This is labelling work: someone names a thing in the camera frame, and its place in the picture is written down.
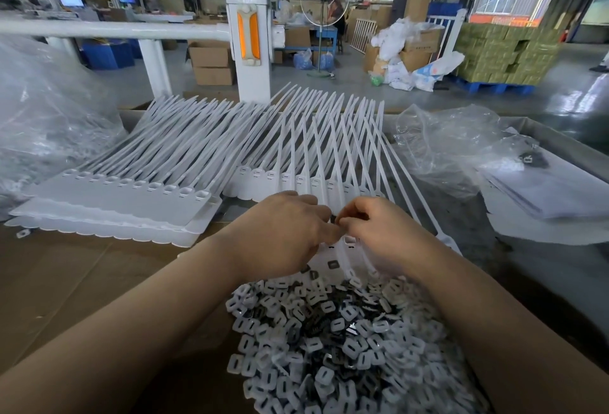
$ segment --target gray floor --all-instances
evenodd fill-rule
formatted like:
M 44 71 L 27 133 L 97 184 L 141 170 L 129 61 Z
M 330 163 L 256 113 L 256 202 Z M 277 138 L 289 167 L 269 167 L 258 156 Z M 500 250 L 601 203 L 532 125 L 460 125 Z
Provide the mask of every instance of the gray floor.
M 186 49 L 186 44 L 180 44 L 177 50 L 165 52 L 176 93 L 197 89 L 190 63 L 185 63 Z M 530 95 L 511 92 L 469 95 L 451 82 L 444 83 L 448 90 L 433 93 L 419 90 L 404 92 L 387 85 L 374 87 L 362 71 L 363 55 L 350 47 L 345 47 L 345 54 L 337 57 L 339 67 L 333 80 L 308 77 L 306 71 L 295 69 L 291 61 L 286 60 L 283 66 L 273 66 L 271 84 L 273 91 L 287 82 L 294 82 L 305 87 L 353 93 L 385 100 L 386 108 L 407 108 L 416 103 L 425 109 L 438 110 L 476 103 L 500 114 L 529 116 L 609 153 L 606 133 L 609 130 L 609 75 L 588 70 L 601 61 L 608 49 L 607 45 L 564 44 L 559 61 Z M 132 68 L 97 73 L 116 90 L 122 107 L 133 107 L 152 98 L 141 60 L 137 60 Z M 236 89 L 236 86 L 219 89 L 226 88 Z

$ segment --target finger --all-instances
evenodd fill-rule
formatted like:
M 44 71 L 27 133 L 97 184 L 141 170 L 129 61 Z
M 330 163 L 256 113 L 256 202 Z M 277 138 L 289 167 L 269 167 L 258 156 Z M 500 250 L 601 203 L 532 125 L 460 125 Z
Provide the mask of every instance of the finger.
M 327 222 L 332 216 L 332 210 L 328 206 L 319 205 L 314 206 L 317 217 L 321 218 L 324 222 Z
M 343 217 L 340 219 L 340 227 L 346 231 L 349 236 L 362 237 L 365 232 L 366 224 L 365 220 L 355 217 Z
M 345 234 L 345 230 L 333 223 L 323 223 L 319 230 L 319 238 L 317 244 L 322 242 L 330 245 L 339 241 L 340 237 Z
M 300 195 L 298 196 L 298 199 L 300 199 L 304 203 L 311 204 L 312 206 L 315 206 L 317 204 L 317 196 L 314 196 L 312 194 Z
M 375 199 L 372 196 L 358 196 L 341 209 L 335 223 L 339 223 L 343 217 L 357 217 L 362 213 L 369 215 Z

